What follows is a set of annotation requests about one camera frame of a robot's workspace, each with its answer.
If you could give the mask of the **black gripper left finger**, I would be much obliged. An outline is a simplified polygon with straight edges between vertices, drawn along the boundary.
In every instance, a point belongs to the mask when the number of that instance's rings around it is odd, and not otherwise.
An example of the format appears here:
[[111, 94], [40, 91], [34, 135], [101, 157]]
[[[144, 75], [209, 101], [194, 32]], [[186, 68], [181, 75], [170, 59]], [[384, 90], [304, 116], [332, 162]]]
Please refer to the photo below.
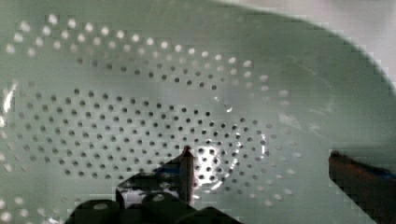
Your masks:
[[148, 173], [138, 173], [116, 187], [116, 201], [121, 208], [141, 204], [150, 193], [166, 192], [190, 203], [194, 185], [194, 157], [190, 146], [180, 155]]

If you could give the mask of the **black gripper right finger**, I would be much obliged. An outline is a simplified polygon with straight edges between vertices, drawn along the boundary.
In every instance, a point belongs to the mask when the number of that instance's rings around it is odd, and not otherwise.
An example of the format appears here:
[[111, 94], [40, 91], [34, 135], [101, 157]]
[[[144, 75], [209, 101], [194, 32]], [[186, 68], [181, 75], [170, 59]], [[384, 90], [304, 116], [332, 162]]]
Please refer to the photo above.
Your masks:
[[395, 224], [396, 182], [389, 170], [355, 161], [334, 150], [329, 178], [376, 224]]

